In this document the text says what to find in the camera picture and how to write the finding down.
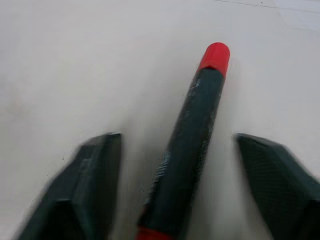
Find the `red marker cap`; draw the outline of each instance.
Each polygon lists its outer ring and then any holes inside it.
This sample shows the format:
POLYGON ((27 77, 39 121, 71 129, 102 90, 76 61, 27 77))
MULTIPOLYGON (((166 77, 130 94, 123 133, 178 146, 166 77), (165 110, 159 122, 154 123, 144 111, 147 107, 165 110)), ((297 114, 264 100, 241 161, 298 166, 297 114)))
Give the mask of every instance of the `red marker cap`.
POLYGON ((165 233, 140 227, 136 240, 173 240, 174 238, 165 233))
POLYGON ((230 58, 229 48, 222 42, 212 43, 206 49, 200 62, 200 69, 212 68, 219 71, 223 77, 226 77, 228 63, 230 58))

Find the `white surface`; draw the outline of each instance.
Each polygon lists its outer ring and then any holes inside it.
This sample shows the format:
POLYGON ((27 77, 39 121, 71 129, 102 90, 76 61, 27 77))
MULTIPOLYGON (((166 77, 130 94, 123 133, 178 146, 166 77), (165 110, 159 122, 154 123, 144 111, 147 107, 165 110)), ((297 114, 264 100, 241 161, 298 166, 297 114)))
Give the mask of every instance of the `white surface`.
POLYGON ((320 33, 305 27, 319 23, 291 14, 292 24, 283 10, 272 0, 0 1, 0 239, 75 147, 105 132, 124 134, 113 239, 133 239, 213 42, 231 58, 188 239, 269 239, 242 191, 232 134, 283 143, 320 177, 320 33))
POLYGON ((283 19, 292 27, 320 31, 320 1, 275 0, 283 19))

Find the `textured surface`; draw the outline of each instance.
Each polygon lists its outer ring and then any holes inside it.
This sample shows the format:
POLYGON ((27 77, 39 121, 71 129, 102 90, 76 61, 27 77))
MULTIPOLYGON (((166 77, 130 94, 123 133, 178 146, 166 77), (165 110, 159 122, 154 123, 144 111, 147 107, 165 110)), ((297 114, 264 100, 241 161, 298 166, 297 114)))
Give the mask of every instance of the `textured surface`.
POLYGON ((124 136, 113 236, 133 239, 213 42, 227 44, 231 58, 188 239, 268 239, 243 194, 232 135, 283 143, 320 176, 320 33, 288 24, 276 7, 273 0, 1 0, 0 239, 14 235, 79 143, 110 131, 124 136))
POLYGON ((305 226, 316 229, 310 219, 319 219, 320 184, 278 143, 246 134, 239 134, 237 143, 253 198, 274 239, 320 238, 310 238, 309 230, 301 237, 305 226))

